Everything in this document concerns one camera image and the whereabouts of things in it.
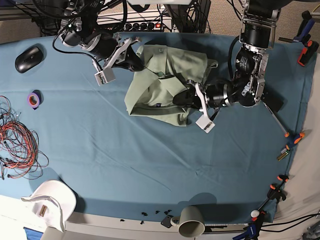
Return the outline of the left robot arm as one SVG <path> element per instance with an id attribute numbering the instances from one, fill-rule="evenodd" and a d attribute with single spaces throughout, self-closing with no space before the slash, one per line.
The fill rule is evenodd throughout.
<path id="1" fill-rule="evenodd" d="M 267 49 L 274 46 L 276 22 L 279 9 L 263 8 L 256 0 L 247 0 L 243 4 L 241 33 L 231 43 L 228 55 L 232 55 L 236 42 L 241 48 L 235 57 L 235 64 L 228 58 L 230 80 L 218 78 L 214 84 L 200 84 L 188 80 L 188 89 L 173 98 L 173 104 L 182 108 L 200 111 L 202 115 L 196 124 L 209 133 L 214 119 L 223 107 L 239 103 L 250 108 L 260 102 L 275 114 L 283 102 L 266 90 L 266 68 L 269 54 Z"/>

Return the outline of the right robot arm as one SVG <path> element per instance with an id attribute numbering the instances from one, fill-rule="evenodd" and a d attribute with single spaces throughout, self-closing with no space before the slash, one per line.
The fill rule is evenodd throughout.
<path id="1" fill-rule="evenodd" d="M 99 25 L 100 12 L 118 4 L 123 6 L 123 18 L 111 27 Z M 67 47 L 80 47 L 80 54 L 91 58 L 96 69 L 94 77 L 100 86 L 116 79 L 113 68 L 131 72 L 145 68 L 132 48 L 139 39 L 122 39 L 119 33 L 125 28 L 127 16 L 125 0 L 70 0 L 63 13 L 56 37 Z"/>

